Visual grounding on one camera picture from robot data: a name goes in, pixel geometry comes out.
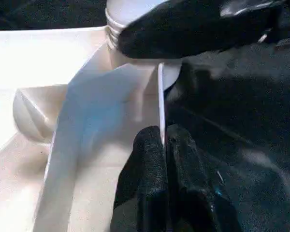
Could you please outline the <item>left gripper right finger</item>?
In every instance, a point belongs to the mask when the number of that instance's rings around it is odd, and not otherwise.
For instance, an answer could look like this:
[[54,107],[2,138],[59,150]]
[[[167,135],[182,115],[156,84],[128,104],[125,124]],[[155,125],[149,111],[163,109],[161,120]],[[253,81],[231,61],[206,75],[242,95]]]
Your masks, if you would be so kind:
[[175,232],[240,232],[237,212],[218,173],[185,128],[167,128],[170,216]]

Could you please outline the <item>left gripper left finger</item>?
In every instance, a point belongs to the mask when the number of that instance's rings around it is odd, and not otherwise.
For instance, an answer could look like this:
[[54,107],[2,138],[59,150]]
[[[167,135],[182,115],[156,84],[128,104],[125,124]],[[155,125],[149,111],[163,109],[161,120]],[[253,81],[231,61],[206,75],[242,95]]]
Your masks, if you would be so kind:
[[163,232],[167,228],[168,180],[158,126],[142,129],[116,186],[112,232]]

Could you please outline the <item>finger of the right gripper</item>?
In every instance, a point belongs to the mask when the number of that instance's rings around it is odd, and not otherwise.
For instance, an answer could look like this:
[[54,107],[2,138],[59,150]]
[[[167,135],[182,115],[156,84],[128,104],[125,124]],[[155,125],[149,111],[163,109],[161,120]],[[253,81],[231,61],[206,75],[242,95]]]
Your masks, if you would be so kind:
[[177,59],[256,43],[275,22],[275,0],[169,0],[124,28],[129,58]]

